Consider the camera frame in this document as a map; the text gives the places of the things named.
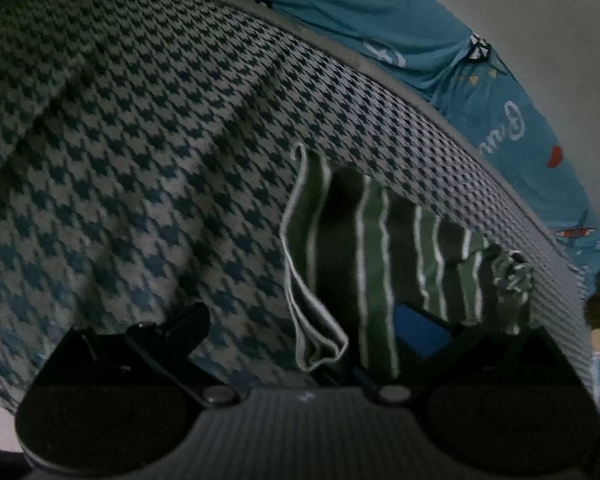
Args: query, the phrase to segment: blue and white houndstooth fabric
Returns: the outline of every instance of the blue and white houndstooth fabric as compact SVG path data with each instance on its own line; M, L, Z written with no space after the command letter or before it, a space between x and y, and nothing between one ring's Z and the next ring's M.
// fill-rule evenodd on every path
M528 255L532 310L590 388L567 259L415 107L209 0L31 0L0 13L0 404L72 325L121 331L202 300L194 359L305 384L279 227L303 142Z

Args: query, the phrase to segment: striped towel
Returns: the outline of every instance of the striped towel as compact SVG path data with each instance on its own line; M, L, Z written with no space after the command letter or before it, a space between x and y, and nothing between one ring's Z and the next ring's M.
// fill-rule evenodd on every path
M397 304L513 334L528 322L532 270L520 253L301 144L292 157L300 167L281 240L303 371L348 352L377 379L398 377Z

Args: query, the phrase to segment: gray textured surface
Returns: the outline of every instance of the gray textured surface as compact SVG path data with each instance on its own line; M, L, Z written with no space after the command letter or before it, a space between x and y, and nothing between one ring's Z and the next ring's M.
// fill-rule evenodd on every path
M526 254L532 310L590 387L566 257L417 106L205 0L0 14L0 403L16 407L72 324L119 331L195 300L213 316L203 367L303 383L278 237L298 140Z
M66 477L37 472L30 480ZM240 406L207 411L162 460L111 480L487 480L437 449L407 410L357 389L254 390ZM577 470L543 476L584 479Z
M506 59L600 219L600 0L438 1Z

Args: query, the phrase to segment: bed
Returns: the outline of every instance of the bed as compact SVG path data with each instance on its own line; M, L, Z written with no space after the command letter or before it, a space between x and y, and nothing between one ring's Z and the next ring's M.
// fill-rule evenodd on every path
M595 291L595 212L555 133L486 38L435 0L262 1L374 60L432 104L554 232Z
M199 300L202 367L236 387L310 381L278 235L297 141L526 254L533 321L595 391L562 245L385 67L249 0L26 0L0 9L0 405L71 326L119 332Z

